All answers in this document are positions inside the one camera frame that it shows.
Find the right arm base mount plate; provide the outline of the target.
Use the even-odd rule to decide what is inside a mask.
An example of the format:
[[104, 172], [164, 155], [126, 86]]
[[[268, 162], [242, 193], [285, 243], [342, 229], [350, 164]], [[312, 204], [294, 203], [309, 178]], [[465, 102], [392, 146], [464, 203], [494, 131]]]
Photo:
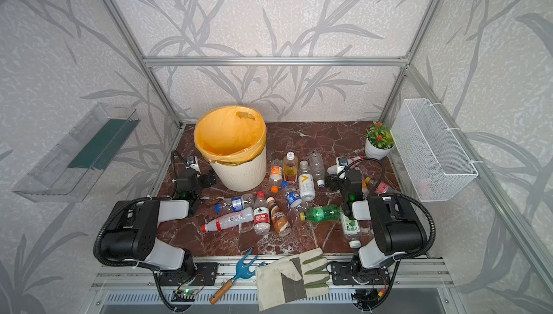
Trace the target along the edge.
[[387, 286], [390, 274], [387, 269], [366, 269], [359, 262], [331, 262], [329, 264], [334, 285]]

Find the red label water bottle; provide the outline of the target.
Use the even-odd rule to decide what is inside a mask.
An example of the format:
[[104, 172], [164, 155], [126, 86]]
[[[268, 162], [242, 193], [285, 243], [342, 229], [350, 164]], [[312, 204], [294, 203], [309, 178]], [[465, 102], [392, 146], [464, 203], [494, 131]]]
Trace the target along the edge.
[[270, 232], [271, 220], [269, 205], [263, 191], [256, 194], [253, 209], [254, 230], [259, 236], [266, 236]]

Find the lime label clear bottle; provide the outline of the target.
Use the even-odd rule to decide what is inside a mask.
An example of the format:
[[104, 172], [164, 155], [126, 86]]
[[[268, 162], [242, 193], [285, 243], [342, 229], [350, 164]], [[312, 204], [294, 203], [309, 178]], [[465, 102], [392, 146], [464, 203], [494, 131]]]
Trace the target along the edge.
[[343, 212], [340, 215], [344, 238], [352, 249], [361, 248], [361, 229], [356, 220], [351, 220]]

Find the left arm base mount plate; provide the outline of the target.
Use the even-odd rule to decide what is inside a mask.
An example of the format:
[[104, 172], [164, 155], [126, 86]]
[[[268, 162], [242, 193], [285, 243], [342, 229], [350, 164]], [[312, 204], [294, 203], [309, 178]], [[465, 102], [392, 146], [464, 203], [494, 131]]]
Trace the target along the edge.
[[192, 270], [163, 271], [158, 276], [158, 282], [162, 287], [186, 286], [213, 286], [217, 277], [217, 262], [199, 262]]

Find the green plastic soda bottle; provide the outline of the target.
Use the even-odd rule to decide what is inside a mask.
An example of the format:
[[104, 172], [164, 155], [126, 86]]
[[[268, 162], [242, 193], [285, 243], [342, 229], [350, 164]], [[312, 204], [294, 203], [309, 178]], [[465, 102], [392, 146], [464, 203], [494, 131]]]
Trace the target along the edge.
[[340, 207], [337, 205], [315, 206], [300, 213], [300, 220], [321, 223], [330, 220], [338, 220], [340, 216]]

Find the red cap white label bottle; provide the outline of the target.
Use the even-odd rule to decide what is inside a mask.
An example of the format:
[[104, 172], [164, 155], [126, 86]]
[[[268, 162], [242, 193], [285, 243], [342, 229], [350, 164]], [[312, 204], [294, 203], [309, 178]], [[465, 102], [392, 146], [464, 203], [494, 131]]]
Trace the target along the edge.
[[251, 207], [240, 211], [232, 212], [220, 216], [202, 226], [203, 233], [222, 231], [239, 226], [242, 223], [249, 223], [253, 220], [253, 209]]

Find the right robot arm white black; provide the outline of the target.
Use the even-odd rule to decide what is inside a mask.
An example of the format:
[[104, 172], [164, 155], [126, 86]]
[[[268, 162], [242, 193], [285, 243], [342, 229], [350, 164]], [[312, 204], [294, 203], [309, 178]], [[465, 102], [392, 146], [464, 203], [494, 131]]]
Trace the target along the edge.
[[373, 240], [355, 253], [353, 272], [387, 268], [422, 256], [433, 246], [436, 224], [418, 200], [392, 191], [382, 180], [364, 181], [357, 169], [330, 174], [325, 182], [341, 193], [347, 218], [371, 223]]

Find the white label vitamin bottle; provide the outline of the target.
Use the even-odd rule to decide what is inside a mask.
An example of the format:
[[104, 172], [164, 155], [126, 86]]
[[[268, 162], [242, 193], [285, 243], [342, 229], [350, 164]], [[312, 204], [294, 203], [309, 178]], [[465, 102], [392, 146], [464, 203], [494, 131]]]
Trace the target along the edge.
[[310, 166], [307, 161], [299, 163], [298, 186], [300, 197], [304, 202], [310, 202], [315, 199], [315, 184]]

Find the blue pepsi label bottle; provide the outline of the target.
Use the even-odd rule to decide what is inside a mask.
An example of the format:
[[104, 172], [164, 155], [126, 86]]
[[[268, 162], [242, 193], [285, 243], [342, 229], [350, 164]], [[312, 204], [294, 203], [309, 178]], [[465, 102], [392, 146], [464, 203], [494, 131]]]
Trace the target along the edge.
[[282, 183], [282, 192], [285, 196], [285, 201], [288, 205], [288, 208], [296, 214], [299, 214], [302, 210], [302, 198], [300, 197], [299, 191], [288, 182]]

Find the yellow liquid bottle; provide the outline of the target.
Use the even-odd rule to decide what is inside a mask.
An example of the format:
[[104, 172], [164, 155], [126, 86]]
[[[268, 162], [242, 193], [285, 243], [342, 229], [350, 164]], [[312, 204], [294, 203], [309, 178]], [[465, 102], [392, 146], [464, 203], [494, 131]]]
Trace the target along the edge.
[[295, 153], [289, 151], [283, 159], [283, 174], [285, 181], [296, 183], [298, 181], [299, 160]]

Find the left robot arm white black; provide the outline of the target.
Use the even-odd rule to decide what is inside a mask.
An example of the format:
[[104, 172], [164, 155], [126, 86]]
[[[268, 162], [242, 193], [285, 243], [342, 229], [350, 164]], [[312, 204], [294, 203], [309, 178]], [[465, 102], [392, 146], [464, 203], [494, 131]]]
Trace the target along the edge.
[[187, 168], [175, 183], [175, 198], [142, 197], [115, 204], [93, 246], [93, 254], [101, 264], [196, 274], [191, 252], [161, 241], [157, 230], [161, 223], [194, 216], [202, 191], [217, 183], [215, 171], [200, 174]]

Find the brown coffee drink bottle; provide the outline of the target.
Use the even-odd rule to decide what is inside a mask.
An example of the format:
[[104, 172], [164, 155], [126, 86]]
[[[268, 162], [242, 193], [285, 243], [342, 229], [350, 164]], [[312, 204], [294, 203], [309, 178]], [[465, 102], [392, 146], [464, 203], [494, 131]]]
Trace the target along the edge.
[[279, 208], [276, 200], [273, 197], [269, 197], [267, 200], [269, 206], [269, 214], [272, 220], [273, 227], [278, 236], [284, 237], [291, 232], [291, 225], [284, 214], [284, 212]]

